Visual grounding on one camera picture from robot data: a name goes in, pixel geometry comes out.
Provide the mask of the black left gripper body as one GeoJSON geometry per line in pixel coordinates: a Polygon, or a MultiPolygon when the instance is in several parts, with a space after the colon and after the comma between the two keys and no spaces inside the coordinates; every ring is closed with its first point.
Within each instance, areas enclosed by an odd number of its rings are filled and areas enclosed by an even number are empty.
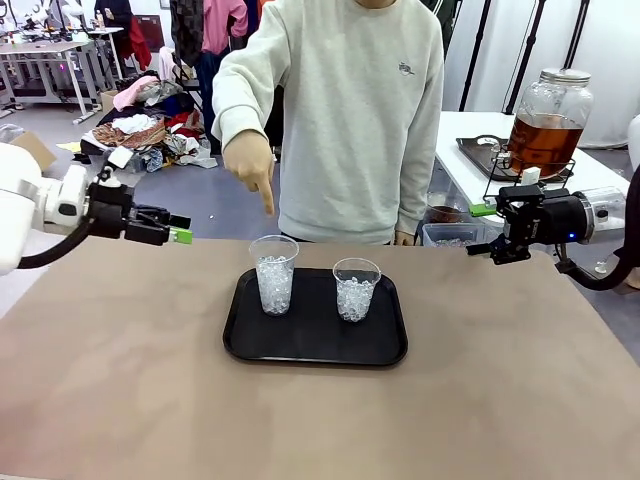
{"type": "Polygon", "coordinates": [[[92,183],[88,189],[88,217],[92,220],[89,235],[118,239],[126,229],[133,205],[134,188],[121,184],[108,187],[92,183]]]}

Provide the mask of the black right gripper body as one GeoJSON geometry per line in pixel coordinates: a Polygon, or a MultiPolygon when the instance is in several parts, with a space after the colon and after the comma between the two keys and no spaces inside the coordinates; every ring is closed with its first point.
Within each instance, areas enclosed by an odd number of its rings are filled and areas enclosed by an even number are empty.
{"type": "Polygon", "coordinates": [[[503,187],[498,214],[504,220],[498,245],[524,250],[533,244],[575,243],[587,238],[586,199],[565,188],[543,190],[538,184],[503,187]]]}

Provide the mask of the person's right hand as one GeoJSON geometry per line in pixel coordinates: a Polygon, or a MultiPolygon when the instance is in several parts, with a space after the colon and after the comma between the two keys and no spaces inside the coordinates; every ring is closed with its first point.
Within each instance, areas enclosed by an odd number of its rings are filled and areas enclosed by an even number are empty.
{"type": "Polygon", "coordinates": [[[259,132],[245,130],[222,150],[224,167],[262,199],[265,213],[275,214],[273,172],[275,162],[269,142],[259,132]]]}

